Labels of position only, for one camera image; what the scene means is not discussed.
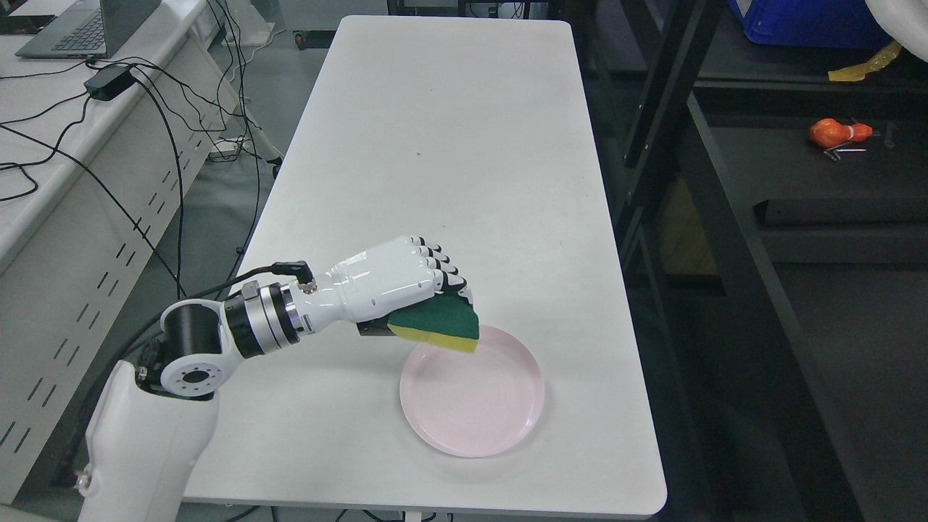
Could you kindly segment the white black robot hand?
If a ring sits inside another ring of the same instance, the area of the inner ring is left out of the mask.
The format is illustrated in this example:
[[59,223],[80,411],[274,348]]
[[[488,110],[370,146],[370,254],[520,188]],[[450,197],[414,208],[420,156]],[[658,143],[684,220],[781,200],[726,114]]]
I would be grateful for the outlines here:
[[336,321],[368,323],[435,297],[474,311],[460,270],[440,245],[421,236],[400,236],[358,252],[316,275],[314,284],[287,286],[312,333]]

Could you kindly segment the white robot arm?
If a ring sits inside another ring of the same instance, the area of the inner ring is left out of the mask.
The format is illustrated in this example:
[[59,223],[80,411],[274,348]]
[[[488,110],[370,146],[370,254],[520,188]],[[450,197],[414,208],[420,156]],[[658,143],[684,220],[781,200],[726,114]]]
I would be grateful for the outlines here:
[[218,390],[245,359],[305,329],[298,281],[249,282],[222,302],[188,299],[160,317],[148,362],[115,364],[86,429],[82,521],[173,521],[218,425]]

